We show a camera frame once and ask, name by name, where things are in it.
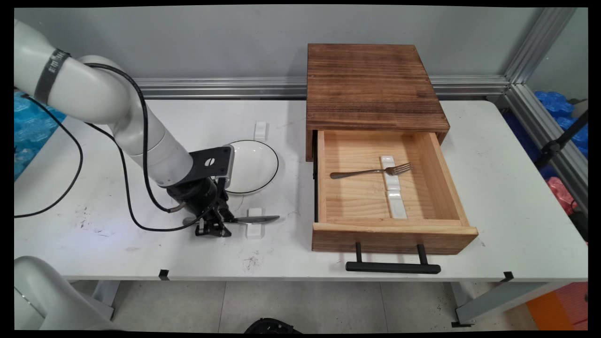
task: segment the black rim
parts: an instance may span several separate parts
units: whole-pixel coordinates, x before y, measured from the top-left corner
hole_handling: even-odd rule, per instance
[[[269,181],[267,181],[267,183],[265,183],[263,186],[261,186],[260,188],[254,189],[254,190],[250,190],[250,191],[245,191],[245,192],[237,192],[237,191],[229,191],[229,190],[225,190],[226,192],[232,193],[232,194],[250,194],[251,192],[255,192],[257,190],[261,190],[263,189],[266,185],[268,185],[269,183],[271,183],[271,181],[273,181],[273,178],[278,174],[278,170],[279,170],[279,158],[278,158],[278,153],[275,152],[275,150],[273,148],[271,148],[268,144],[263,143],[261,141],[256,141],[256,140],[238,140],[238,141],[234,141],[231,142],[230,144],[234,144],[234,143],[238,143],[238,142],[244,142],[244,141],[252,141],[252,142],[258,142],[260,144],[264,144],[267,146],[267,148],[270,148],[271,151],[273,152],[273,154],[275,155],[275,173],[273,173],[273,176],[269,179]]]

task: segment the white holder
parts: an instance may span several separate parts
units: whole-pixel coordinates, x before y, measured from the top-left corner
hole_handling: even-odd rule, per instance
[[[255,141],[265,142],[267,140],[267,122],[257,121],[255,124]]]
[[[396,166],[392,156],[380,156],[380,163],[382,164],[382,169]],[[405,204],[401,197],[401,185],[398,181],[398,176],[390,176],[386,173],[382,174],[384,175],[384,181],[386,182],[386,197],[388,199],[388,205],[390,206],[392,218],[407,218],[407,211],[405,210]]]
[[[260,207],[251,207],[248,209],[248,216],[263,216],[263,209]],[[265,235],[264,224],[247,224],[246,238],[261,239]]]

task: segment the drawer handle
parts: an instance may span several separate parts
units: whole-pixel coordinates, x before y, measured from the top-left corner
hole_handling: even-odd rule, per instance
[[[355,243],[355,247],[357,261],[346,262],[346,271],[396,272],[403,274],[437,274],[441,271],[440,265],[428,264],[426,248],[423,244],[417,245],[419,264],[363,262],[361,260],[361,242]]]

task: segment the fork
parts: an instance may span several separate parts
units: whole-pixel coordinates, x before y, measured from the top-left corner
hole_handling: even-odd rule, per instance
[[[345,177],[359,175],[359,174],[367,174],[367,173],[386,173],[390,176],[398,176],[402,173],[405,173],[409,170],[413,169],[413,165],[411,162],[398,165],[396,167],[388,167],[386,169],[372,169],[372,170],[364,170],[364,171],[354,171],[352,173],[331,173],[330,178],[332,179],[343,179]]]

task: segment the floor tile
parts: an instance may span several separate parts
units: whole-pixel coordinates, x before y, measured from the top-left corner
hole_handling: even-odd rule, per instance
[[[220,333],[275,318],[301,333],[385,333],[379,283],[229,281]]]
[[[113,322],[128,331],[216,333],[224,290],[224,281],[122,281]]]
[[[388,331],[391,333],[537,330],[526,305],[480,319],[471,328],[453,328],[451,322],[457,320],[456,304],[449,283],[381,284]],[[475,295],[492,287],[494,284],[475,283]]]
[[[448,283],[382,282],[382,298],[390,333],[466,331],[451,328],[455,300]]]

